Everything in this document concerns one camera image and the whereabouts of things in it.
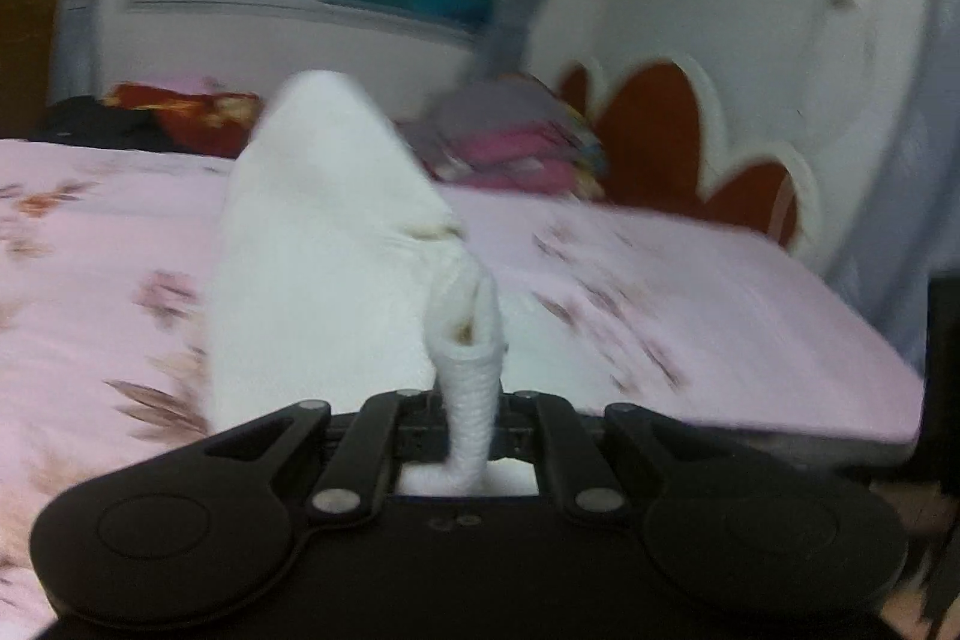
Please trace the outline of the black clothing pile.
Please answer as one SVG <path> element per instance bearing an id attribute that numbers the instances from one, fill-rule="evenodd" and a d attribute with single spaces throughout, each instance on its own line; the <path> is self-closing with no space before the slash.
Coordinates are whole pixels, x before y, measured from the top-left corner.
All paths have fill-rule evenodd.
<path id="1" fill-rule="evenodd" d="M 93 96 L 70 97 L 50 106 L 29 139 L 83 148 L 185 152 L 151 110 L 106 106 Z"/>

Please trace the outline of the red floral blanket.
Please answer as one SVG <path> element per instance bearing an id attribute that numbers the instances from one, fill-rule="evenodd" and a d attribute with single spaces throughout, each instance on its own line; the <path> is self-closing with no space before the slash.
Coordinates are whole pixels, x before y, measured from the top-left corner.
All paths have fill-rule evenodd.
<path id="1" fill-rule="evenodd" d="M 176 145 L 189 152 L 236 159 L 249 143 L 263 102 L 249 92 L 177 92 L 121 83 L 103 99 L 110 107 L 146 110 Z"/>

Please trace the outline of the white small cloth garment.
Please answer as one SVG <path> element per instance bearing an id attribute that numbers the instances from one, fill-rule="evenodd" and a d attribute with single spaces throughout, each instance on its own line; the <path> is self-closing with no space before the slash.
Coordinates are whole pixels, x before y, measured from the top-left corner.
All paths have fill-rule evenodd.
<path id="1" fill-rule="evenodd" d="M 305 399 L 354 413 L 438 392 L 449 448 L 405 464 L 431 497 L 521 497 L 534 470 L 491 458 L 506 337 L 498 289 L 391 120 L 335 71 L 291 76 L 229 175 L 205 294 L 215 429 Z"/>

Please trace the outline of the pink floral bed sheet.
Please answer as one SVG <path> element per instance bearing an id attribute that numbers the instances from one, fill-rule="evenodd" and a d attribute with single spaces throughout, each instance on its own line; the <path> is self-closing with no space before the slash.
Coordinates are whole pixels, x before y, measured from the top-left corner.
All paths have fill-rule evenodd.
<path id="1" fill-rule="evenodd" d="M 76 482 L 206 432 L 203 292 L 231 166 L 2 146 L 2 632 L 52 617 L 28 537 Z M 597 411 L 781 434 L 874 461 L 916 440 L 921 378 L 799 262 L 745 230 L 453 188 L 498 278 L 505 383 Z"/>

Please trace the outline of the red heart-shaped headboard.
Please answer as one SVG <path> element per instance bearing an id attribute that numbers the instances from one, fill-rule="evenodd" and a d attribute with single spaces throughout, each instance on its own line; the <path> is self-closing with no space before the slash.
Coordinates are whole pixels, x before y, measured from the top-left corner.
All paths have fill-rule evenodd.
<path id="1" fill-rule="evenodd" d="M 814 247 L 811 166 L 786 142 L 732 145 L 715 85 L 692 57 L 646 60 L 599 110 L 586 65 L 569 65 L 556 94 L 596 136 L 592 185 L 609 205 L 755 230 L 793 255 Z"/>

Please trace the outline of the stack of folded clothes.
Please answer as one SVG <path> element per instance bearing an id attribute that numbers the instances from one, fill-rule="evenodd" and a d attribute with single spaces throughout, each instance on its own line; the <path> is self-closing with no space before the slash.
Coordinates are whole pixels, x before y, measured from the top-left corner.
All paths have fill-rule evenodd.
<path id="1" fill-rule="evenodd" d="M 599 200 L 601 143 L 586 119 L 527 74 L 473 81 L 397 125 L 435 181 Z"/>

